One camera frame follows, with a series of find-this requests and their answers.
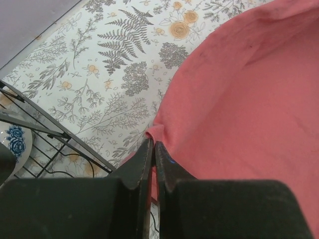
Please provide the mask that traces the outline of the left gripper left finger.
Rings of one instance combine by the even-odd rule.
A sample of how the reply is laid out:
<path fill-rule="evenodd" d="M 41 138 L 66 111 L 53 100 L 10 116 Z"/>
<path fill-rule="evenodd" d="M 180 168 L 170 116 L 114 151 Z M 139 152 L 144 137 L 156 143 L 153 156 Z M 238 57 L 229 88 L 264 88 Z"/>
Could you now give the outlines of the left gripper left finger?
<path fill-rule="evenodd" d="M 147 239 L 153 141 L 104 178 L 16 179 L 0 191 L 3 239 Z"/>

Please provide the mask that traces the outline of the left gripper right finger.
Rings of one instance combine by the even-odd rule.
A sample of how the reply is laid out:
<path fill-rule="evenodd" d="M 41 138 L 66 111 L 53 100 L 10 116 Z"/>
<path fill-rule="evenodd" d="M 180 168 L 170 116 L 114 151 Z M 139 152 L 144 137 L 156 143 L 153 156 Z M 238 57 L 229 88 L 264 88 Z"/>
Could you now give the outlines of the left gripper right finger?
<path fill-rule="evenodd" d="M 292 191 L 276 180 L 199 180 L 155 145 L 162 239 L 311 239 Z"/>

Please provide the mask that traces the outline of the pink red t shirt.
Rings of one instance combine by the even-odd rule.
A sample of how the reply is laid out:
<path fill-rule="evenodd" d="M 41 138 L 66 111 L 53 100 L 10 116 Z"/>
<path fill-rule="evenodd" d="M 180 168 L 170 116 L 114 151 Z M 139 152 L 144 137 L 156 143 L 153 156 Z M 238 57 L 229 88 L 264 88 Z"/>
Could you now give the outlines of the pink red t shirt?
<path fill-rule="evenodd" d="M 319 3 L 275 0 L 212 32 L 146 136 L 199 179 L 276 179 L 319 236 Z"/>

